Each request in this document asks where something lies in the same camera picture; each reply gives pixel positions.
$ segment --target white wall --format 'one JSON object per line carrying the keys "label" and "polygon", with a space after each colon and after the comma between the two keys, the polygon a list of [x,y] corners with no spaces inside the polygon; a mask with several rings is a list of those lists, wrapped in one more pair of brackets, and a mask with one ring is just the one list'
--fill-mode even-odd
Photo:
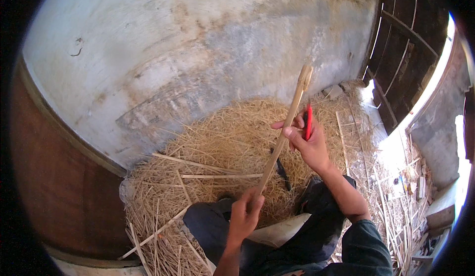
{"label": "white wall", "polygon": [[45,0],[23,55],[59,116],[131,168],[178,121],[256,95],[289,103],[304,63],[309,93],[355,79],[377,1]]}

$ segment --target forearm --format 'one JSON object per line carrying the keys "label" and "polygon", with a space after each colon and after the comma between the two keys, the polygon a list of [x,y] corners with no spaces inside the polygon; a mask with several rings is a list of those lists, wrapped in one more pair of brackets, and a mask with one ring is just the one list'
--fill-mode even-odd
{"label": "forearm", "polygon": [[241,244],[228,242],[213,276],[238,276]]}
{"label": "forearm", "polygon": [[370,219],[365,198],[341,175],[333,164],[319,172],[327,188],[332,193],[341,212],[352,222]]}

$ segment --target fingernail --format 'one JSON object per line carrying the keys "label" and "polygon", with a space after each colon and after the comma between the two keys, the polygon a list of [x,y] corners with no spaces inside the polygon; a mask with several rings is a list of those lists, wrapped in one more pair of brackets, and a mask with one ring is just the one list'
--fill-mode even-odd
{"label": "fingernail", "polygon": [[290,134],[292,134],[292,129],[289,126],[287,126],[282,130],[282,132],[284,133],[286,137],[289,137]]}

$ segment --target hay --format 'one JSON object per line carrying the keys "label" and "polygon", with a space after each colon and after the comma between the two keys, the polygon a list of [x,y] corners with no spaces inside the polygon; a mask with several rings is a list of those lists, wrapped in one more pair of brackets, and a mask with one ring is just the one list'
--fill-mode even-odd
{"label": "hay", "polygon": [[[361,82],[353,82],[350,94],[344,94],[336,101],[316,95],[311,99],[311,104],[315,117],[324,128],[330,160],[342,173],[347,170],[341,139],[344,137],[350,175],[357,181],[357,189],[368,201],[373,221],[383,240],[386,240],[384,223],[378,215],[379,193],[374,189],[370,177],[373,166],[377,166],[377,170],[381,166],[375,165],[376,149],[372,144],[369,119],[359,104],[360,86]],[[279,136],[279,131],[271,130],[270,124],[285,119],[287,112],[288,108],[282,103],[269,98],[256,98],[233,102],[205,119],[183,125],[181,133],[170,132],[174,139],[170,140],[161,154],[238,170],[239,175],[247,176],[222,178],[219,175],[223,173],[217,170],[158,157],[138,164],[129,177],[134,193],[126,205],[126,218],[128,223],[133,223],[139,241],[142,242],[166,224],[187,207],[189,201],[214,202],[223,191],[230,191],[238,197],[247,188],[257,185],[259,174],[264,171],[265,162],[271,155],[270,148]],[[338,112],[341,120],[342,135],[335,112]],[[292,191],[285,189],[280,176],[271,176],[263,192],[265,203],[258,228],[293,216],[295,202],[305,190],[309,178],[315,175],[304,163],[300,153],[292,153],[288,145],[285,145],[279,158],[292,184]],[[179,177],[177,171],[186,176]],[[207,176],[193,178],[190,175]],[[396,213],[394,223],[400,223],[402,218],[400,213]],[[186,238],[181,235],[182,226],[183,222],[177,220],[160,233],[157,240],[142,246],[154,275],[210,274],[209,267],[202,261],[205,259],[203,250],[195,239],[190,240],[190,243],[198,254],[190,248]],[[350,223],[346,221],[344,231],[349,226]],[[336,248],[338,254],[341,254],[341,239]]]}

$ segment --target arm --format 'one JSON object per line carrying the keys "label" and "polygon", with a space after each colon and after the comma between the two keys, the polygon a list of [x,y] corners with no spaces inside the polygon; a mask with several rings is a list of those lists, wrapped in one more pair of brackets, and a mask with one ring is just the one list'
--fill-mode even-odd
{"label": "arm", "polygon": [[[286,127],[283,132],[289,139],[290,149],[298,149],[304,161],[322,178],[332,196],[335,198],[341,212],[352,222],[370,219],[368,205],[361,194],[347,182],[338,168],[330,161],[325,143],[322,126],[313,118],[310,139],[305,141],[302,131],[304,128],[302,110],[294,119],[292,127]],[[273,129],[282,128],[284,122],[272,124]]]}
{"label": "arm", "polygon": [[250,205],[256,187],[246,190],[241,198],[233,203],[231,210],[231,222],[229,224],[228,241],[223,255],[214,272],[214,276],[238,276],[239,256],[241,254],[241,244],[256,228],[259,221],[259,213],[264,204],[264,196]]}

